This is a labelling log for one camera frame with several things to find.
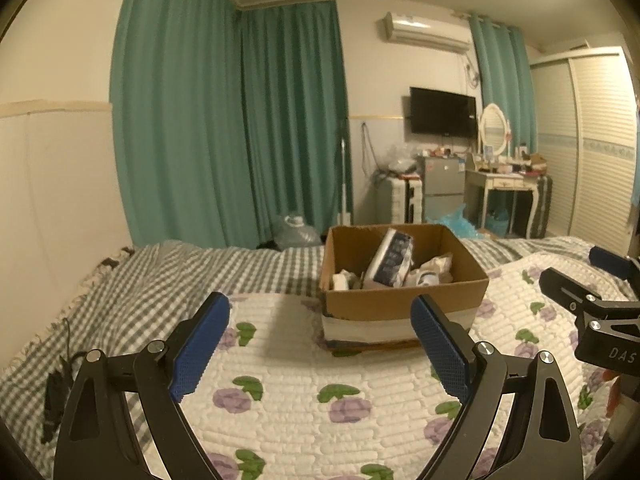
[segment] white vanity table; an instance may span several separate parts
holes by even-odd
[[[509,232],[513,231],[513,219],[515,217],[516,202],[518,191],[530,191],[533,196],[531,204],[531,212],[529,213],[529,221],[527,222],[527,238],[531,235],[531,226],[538,209],[538,177],[525,176],[517,173],[511,175],[503,175],[498,173],[486,173],[484,171],[466,170],[466,184],[468,186],[476,186],[484,188],[482,195],[482,215],[480,219],[480,227],[484,229],[486,222],[486,208],[491,190],[500,191],[516,191],[514,194],[513,205],[511,206],[511,220],[509,222]]]

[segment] table leg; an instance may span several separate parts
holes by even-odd
[[[489,188],[484,186],[484,195],[482,197],[482,219],[480,221],[480,228],[484,229],[484,224],[486,222],[486,207],[489,202]]]
[[[538,186],[531,188],[532,198],[531,212],[529,213],[529,222],[527,223],[527,240],[531,238],[531,227],[533,226],[533,218],[538,210],[538,201],[540,200],[540,194],[538,193]]]
[[[513,202],[511,203],[511,219],[509,220],[509,234],[513,234],[513,220],[516,217],[516,202],[518,200],[518,192],[513,192]]]

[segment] dressing table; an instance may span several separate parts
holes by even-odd
[[[489,151],[493,152],[493,158],[504,160],[509,164],[514,162],[508,155],[511,145],[511,133],[509,123],[504,114],[495,104],[489,104],[482,113],[479,124],[478,145],[484,149],[485,146],[490,147]],[[530,238],[531,227],[534,217],[538,209],[538,201],[540,199],[538,192],[538,177],[527,176],[520,173],[489,173],[487,171],[478,171],[474,161],[474,156],[468,156],[466,163],[466,185],[480,187],[484,190],[482,194],[482,213],[480,217],[480,228],[485,229],[486,213],[488,206],[489,192],[496,191],[513,191],[514,199],[511,205],[511,217],[509,220],[509,233],[513,232],[513,219],[515,217],[516,202],[518,192],[527,191],[532,193],[531,211],[529,213],[529,221],[527,222],[526,237]]]

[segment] plaid bedsheet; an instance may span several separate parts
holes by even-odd
[[[464,240],[489,270],[535,252],[585,260],[590,246],[577,238],[545,240]],[[107,355],[138,351],[165,338],[192,316],[212,290],[228,295],[276,292],[315,296],[322,248],[287,250],[203,250],[177,241],[147,246],[130,256],[123,250],[105,260],[80,285],[78,296],[58,319],[37,335],[0,376],[0,416],[18,444],[45,478],[52,477],[55,439],[41,444],[47,375],[70,353],[101,348]],[[150,433],[135,395],[129,397],[132,420],[142,446]]]

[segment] human hand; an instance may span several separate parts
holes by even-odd
[[[605,381],[611,381],[615,379],[616,381],[611,385],[611,390],[609,391],[609,401],[607,402],[607,416],[611,417],[613,412],[616,411],[616,408],[620,404],[620,377],[618,372],[613,372],[611,370],[605,370],[602,379]]]

